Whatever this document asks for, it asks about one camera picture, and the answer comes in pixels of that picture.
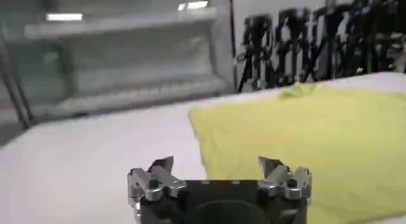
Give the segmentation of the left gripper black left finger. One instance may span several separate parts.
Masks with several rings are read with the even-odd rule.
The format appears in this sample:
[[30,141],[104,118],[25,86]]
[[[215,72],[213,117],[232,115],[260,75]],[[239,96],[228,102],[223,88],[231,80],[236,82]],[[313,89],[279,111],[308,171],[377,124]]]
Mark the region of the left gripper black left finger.
[[135,208],[142,199],[155,202],[165,195],[179,198],[187,190],[187,182],[172,175],[173,165],[174,156],[170,155],[154,160],[147,170],[130,169],[127,174],[128,204]]

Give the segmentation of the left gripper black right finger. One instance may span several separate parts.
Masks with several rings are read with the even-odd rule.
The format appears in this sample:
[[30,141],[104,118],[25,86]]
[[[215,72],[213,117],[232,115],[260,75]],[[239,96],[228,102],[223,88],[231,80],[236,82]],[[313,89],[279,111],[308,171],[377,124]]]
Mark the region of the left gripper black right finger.
[[294,171],[278,159],[258,157],[264,178],[258,187],[269,197],[283,197],[290,201],[311,199],[312,174],[308,168],[297,167]]

